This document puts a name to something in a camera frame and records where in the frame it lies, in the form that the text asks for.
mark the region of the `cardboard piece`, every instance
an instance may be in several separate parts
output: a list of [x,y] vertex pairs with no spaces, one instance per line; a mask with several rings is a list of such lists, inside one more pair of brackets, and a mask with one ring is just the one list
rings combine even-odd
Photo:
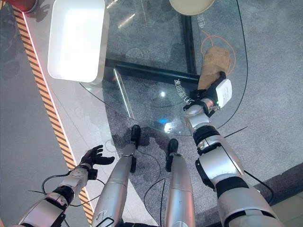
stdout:
[[232,59],[228,50],[212,46],[203,59],[198,90],[207,90],[220,77],[220,71],[227,73]]

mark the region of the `glass tabletop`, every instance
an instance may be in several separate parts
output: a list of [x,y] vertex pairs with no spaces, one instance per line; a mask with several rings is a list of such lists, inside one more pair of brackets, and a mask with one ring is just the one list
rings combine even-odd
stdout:
[[230,52],[232,72],[227,78],[232,82],[232,99],[211,121],[219,128],[233,116],[247,82],[236,0],[216,0],[195,16],[179,14],[169,0],[109,0],[106,4],[110,25],[104,77],[98,85],[81,83],[88,92],[152,128],[190,135],[183,107],[190,101],[190,91],[197,89],[201,51],[213,43]]

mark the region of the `white bowl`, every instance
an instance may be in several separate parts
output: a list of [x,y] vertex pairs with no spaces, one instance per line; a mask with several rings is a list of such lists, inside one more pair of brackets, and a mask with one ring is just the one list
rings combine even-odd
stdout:
[[51,77],[100,83],[108,26],[109,13],[104,0],[56,0],[47,62]]

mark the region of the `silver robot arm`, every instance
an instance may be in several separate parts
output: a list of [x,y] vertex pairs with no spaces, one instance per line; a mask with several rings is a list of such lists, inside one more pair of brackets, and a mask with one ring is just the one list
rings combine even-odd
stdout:
[[218,101],[220,95],[213,93],[209,95],[210,98],[204,96],[186,106],[184,114],[200,155],[196,161],[197,171],[203,183],[217,192],[222,226],[283,227],[263,196],[244,181],[239,158],[209,120],[213,110],[230,100],[231,85],[226,87],[222,95],[225,100],[221,103]]
[[102,157],[102,145],[89,150],[81,162],[64,178],[61,184],[34,204],[23,216],[19,225],[22,227],[59,227],[65,219],[65,211],[80,193],[88,180],[95,180],[98,171],[94,164],[108,165],[114,157]]

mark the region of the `striped tape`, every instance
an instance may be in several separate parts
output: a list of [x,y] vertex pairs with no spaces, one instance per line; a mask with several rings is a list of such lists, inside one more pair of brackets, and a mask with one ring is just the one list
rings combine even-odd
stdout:
[[[32,68],[32,73],[35,78],[36,84],[39,89],[40,96],[42,98],[44,107],[46,109],[48,118],[50,120],[51,126],[57,138],[59,147],[63,154],[66,165],[69,169],[73,169],[76,166],[75,159],[71,153],[71,149],[69,147],[68,140],[66,139],[65,132],[63,130],[59,115],[56,111],[55,105],[53,103],[53,99],[48,89],[47,82],[42,74],[42,70],[39,64],[39,60],[37,58],[34,46],[32,44],[32,40],[30,38],[26,22],[24,20],[23,13],[18,9],[13,7],[14,15],[16,19],[17,26],[19,28],[20,37],[23,42],[25,52],[27,54],[27,59]],[[81,203],[88,202],[88,196],[86,192],[86,188],[82,188],[79,193],[79,199]],[[82,205],[85,216],[87,217],[88,223],[91,225],[93,218],[93,209],[91,203],[88,202]]]

